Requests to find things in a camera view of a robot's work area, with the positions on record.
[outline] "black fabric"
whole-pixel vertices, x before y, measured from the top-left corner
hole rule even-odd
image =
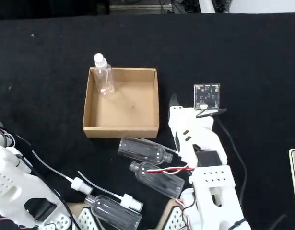
[[[112,66],[157,68],[156,141],[169,147],[174,147],[168,127],[171,95],[192,107],[193,84],[221,83],[220,106],[227,112],[220,119],[248,168],[246,220],[252,229],[264,230],[286,214],[276,229],[295,229],[288,157],[295,148],[295,14],[0,21],[0,120],[69,177],[81,170],[96,184],[142,201],[140,229],[154,228],[168,198],[137,182],[128,169],[131,160],[117,155],[118,139],[88,139],[83,133],[87,73],[96,52]],[[225,134],[217,125],[214,130],[238,193],[242,167]],[[67,201],[83,201],[68,181],[42,167],[30,152],[24,154]],[[174,157],[171,165],[183,163]]]

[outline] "bottle cap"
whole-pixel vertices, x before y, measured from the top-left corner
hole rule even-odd
[[[120,205],[122,205],[125,208],[131,208],[137,212],[141,212],[142,207],[143,207],[143,203],[141,203],[140,201],[137,201],[136,199],[134,199],[132,196],[128,195],[128,194],[124,194]]]
[[[80,191],[86,195],[89,195],[92,192],[92,188],[79,177],[75,177],[75,179],[72,181],[71,188]]]
[[[140,165],[139,163],[133,161],[131,162],[129,169],[133,172],[136,172],[139,169],[139,165]]]
[[[105,69],[107,67],[107,60],[104,58],[104,55],[97,53],[94,55],[95,66],[98,69]]]
[[[165,152],[165,155],[163,156],[163,161],[167,163],[171,163],[173,159],[173,155],[171,153]]]

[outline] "red wire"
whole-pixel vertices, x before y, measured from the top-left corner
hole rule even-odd
[[[165,169],[148,169],[147,173],[160,173],[164,171],[176,171],[176,170],[193,171],[194,169],[190,167],[171,167],[171,168],[165,168]]]

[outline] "white bottle cap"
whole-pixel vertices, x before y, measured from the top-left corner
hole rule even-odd
[[[120,205],[122,205],[125,208],[131,208],[137,212],[141,212],[143,208],[143,203],[137,201],[136,199],[133,199],[132,196],[126,193],[124,194],[122,201],[120,202]]]
[[[104,55],[101,53],[97,53],[94,55],[95,66],[98,69],[105,69],[107,68],[107,60],[104,58]]]
[[[79,177],[75,177],[75,179],[72,181],[71,188],[86,195],[89,195],[92,192],[92,188],[83,182],[83,180],[81,180]]]

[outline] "white plastic part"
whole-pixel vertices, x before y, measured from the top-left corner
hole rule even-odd
[[[186,224],[181,216],[181,209],[180,207],[173,207],[172,212],[169,218],[166,221],[166,224],[163,230],[180,230]]]
[[[104,58],[104,55],[102,55],[101,53],[97,53],[94,55],[94,62],[95,62],[95,66],[98,69],[107,68],[107,60]]]
[[[196,218],[201,219],[201,230],[227,230],[244,218],[228,165],[196,168],[189,182],[194,186],[196,208],[200,213]],[[182,196],[182,199],[185,205],[189,203],[185,196]],[[189,219],[190,223],[195,220],[191,216]],[[237,229],[251,228],[245,221]]]
[[[215,110],[207,110],[203,114],[213,113]],[[197,167],[198,161],[193,145],[198,145],[203,151],[217,151],[222,164],[227,164],[227,155],[221,145],[219,137],[212,131],[213,118],[196,118],[199,113],[194,108],[182,106],[170,107],[170,119],[168,125],[171,128],[177,146],[176,134],[179,142],[178,155],[189,167]]]
[[[88,186],[83,180],[81,180],[79,177],[75,177],[75,179],[71,183],[71,188],[75,189],[79,192],[82,192],[86,195],[89,195],[93,188]]]
[[[71,226],[71,218],[64,214],[57,215],[53,222],[58,230],[67,230]]]
[[[188,207],[193,204],[193,191],[193,188],[188,188],[181,193],[180,198],[183,201],[185,207]],[[186,221],[189,220],[188,224],[192,230],[202,229],[201,216],[196,205],[193,205],[192,207],[189,207],[184,211],[184,219]]]
[[[84,208],[77,219],[81,230],[99,230],[90,209]]]
[[[131,208],[137,212],[141,212],[142,208],[143,208],[143,203],[141,203],[140,201],[137,201],[136,199],[134,199],[132,196],[128,195],[128,194],[124,194],[120,205],[122,205],[125,208]]]
[[[67,230],[71,226],[71,218],[64,214],[58,214],[51,223],[39,227],[38,230]]]
[[[56,225],[54,223],[47,224],[45,226],[39,227],[38,230],[56,230]]]
[[[0,132],[0,145],[3,147],[10,146],[12,144],[12,139],[9,136],[3,136]]]
[[[60,213],[68,215],[64,205],[40,178],[25,173],[24,167],[16,167],[17,157],[10,150],[14,151],[0,146],[0,214],[28,228],[44,226]],[[45,198],[57,207],[43,222],[37,222],[24,208],[31,198]]]

